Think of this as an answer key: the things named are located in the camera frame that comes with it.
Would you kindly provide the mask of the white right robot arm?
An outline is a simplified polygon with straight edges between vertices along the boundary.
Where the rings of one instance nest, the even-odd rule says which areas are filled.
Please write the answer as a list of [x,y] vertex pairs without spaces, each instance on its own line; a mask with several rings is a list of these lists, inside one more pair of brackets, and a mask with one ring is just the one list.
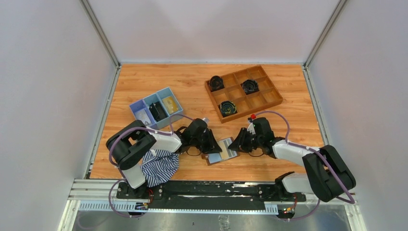
[[320,201],[334,198],[353,204],[350,190],[356,180],[335,147],[310,147],[275,136],[269,121],[258,117],[242,128],[228,147],[230,150],[251,153],[260,149],[264,155],[287,160],[304,167],[305,173],[285,173],[275,179],[275,195],[287,201],[294,193],[313,194]]

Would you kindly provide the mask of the gold credit card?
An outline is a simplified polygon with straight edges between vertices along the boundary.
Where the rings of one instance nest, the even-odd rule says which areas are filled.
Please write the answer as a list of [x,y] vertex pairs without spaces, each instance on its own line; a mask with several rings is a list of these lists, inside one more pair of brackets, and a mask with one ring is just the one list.
[[225,139],[222,139],[222,140],[218,141],[218,145],[221,148],[221,152],[219,153],[221,161],[227,161],[227,160],[230,160],[230,159],[233,159],[233,158],[236,158],[236,157],[239,156],[236,151],[232,151],[232,150],[228,149],[228,146],[232,142],[233,142],[232,137],[225,138]]

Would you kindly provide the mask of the brown leather card holder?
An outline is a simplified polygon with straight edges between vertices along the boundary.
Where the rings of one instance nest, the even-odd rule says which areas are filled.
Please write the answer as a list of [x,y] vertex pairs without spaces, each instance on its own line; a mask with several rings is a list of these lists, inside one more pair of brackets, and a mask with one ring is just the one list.
[[211,153],[211,154],[201,154],[201,158],[207,162],[207,164],[214,165],[224,161],[228,161],[239,157],[240,154],[237,151],[233,151],[229,149],[229,145],[232,144],[234,139],[232,137],[228,137],[222,140],[218,140],[217,143],[221,148],[220,153]]

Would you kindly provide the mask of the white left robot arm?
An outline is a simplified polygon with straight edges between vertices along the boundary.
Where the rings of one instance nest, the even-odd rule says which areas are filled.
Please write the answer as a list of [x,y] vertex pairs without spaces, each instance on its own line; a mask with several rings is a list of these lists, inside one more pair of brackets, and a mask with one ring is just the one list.
[[109,161],[119,169],[136,199],[147,194],[147,185],[167,182],[178,168],[178,155],[191,147],[202,154],[222,151],[207,122],[200,118],[172,131],[155,130],[135,120],[110,137],[106,147]]

